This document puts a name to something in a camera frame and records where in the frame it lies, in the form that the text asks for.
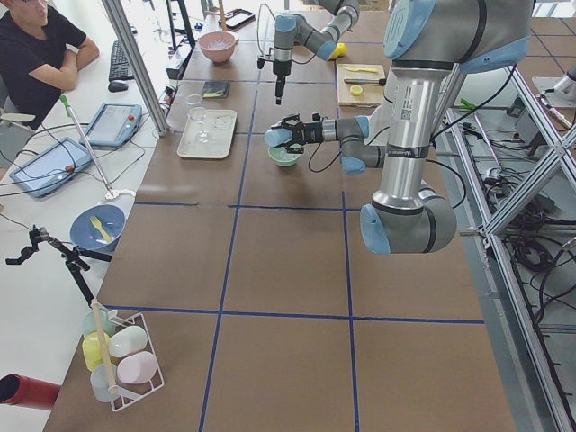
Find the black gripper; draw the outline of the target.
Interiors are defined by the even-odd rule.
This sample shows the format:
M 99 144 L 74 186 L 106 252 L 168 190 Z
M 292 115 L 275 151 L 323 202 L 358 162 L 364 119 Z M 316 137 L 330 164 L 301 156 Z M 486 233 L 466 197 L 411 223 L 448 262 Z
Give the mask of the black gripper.
M 306 144 L 319 143 L 322 138 L 323 118 L 318 112 L 311 115 L 312 121 L 303 122 L 299 114 L 283 117 L 276 124 L 278 131 L 287 131 L 287 138 L 280 138 L 276 146 L 283 148 L 289 154 L 302 154 Z
M 292 72 L 293 50 L 272 48 L 268 54 L 261 54 L 257 59 L 257 67 L 262 69 L 266 62 L 273 65 L 273 74 L 276 77 L 274 89 L 274 101 L 281 104 L 284 97 L 286 78 Z

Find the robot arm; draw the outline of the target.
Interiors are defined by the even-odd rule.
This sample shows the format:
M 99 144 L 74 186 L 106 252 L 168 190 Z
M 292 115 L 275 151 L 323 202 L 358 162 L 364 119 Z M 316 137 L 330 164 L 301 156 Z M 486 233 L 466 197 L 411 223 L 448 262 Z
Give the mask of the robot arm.
M 335 141 L 347 173 L 382 170 L 360 215 L 371 252 L 444 248 L 456 217 L 423 180 L 433 133 L 467 75 L 515 65 L 527 54 L 533 7 L 530 1 L 399 1 L 383 40 L 391 69 L 381 110 L 311 122 L 287 117 L 266 132 L 266 144 L 299 154 L 308 143 Z
M 274 43 L 267 52 L 258 56 L 257 67 L 266 62 L 273 65 L 276 77 L 274 100 L 282 103 L 286 78 L 292 72 L 293 48 L 299 44 L 319 59 L 328 61 L 337 49 L 341 36 L 356 25 L 360 15 L 358 1 L 319 1 L 319 5 L 333 15 L 321 30 L 315 29 L 307 19 L 297 13 L 279 13 L 274 18 Z

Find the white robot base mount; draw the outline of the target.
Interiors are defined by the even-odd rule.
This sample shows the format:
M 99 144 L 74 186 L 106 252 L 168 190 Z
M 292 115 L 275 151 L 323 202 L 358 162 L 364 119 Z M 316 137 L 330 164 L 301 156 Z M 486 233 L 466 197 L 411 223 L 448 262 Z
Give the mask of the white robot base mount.
M 373 138 L 377 132 L 391 125 L 392 107 L 396 100 L 397 77 L 392 68 L 389 68 L 386 76 L 386 84 L 383 90 L 382 103 L 369 116 L 369 138 Z

